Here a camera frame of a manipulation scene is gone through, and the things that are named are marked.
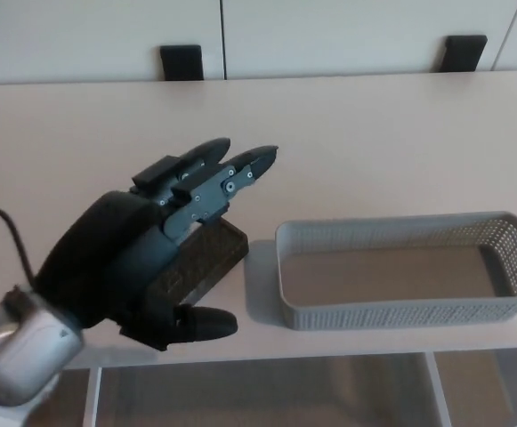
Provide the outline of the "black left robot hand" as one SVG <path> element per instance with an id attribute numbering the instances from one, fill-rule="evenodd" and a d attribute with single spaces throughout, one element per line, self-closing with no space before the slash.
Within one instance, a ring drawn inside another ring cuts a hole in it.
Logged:
<path id="1" fill-rule="evenodd" d="M 274 145 L 235 157 L 229 149 L 230 139 L 220 137 L 162 157 L 137 173 L 130 189 L 99 197 L 49 253 L 36 291 L 83 329 L 111 320 L 121 335 L 160 351 L 235 334 L 231 312 L 175 302 L 157 287 L 186 254 L 188 231 L 217 222 L 278 154 Z"/>

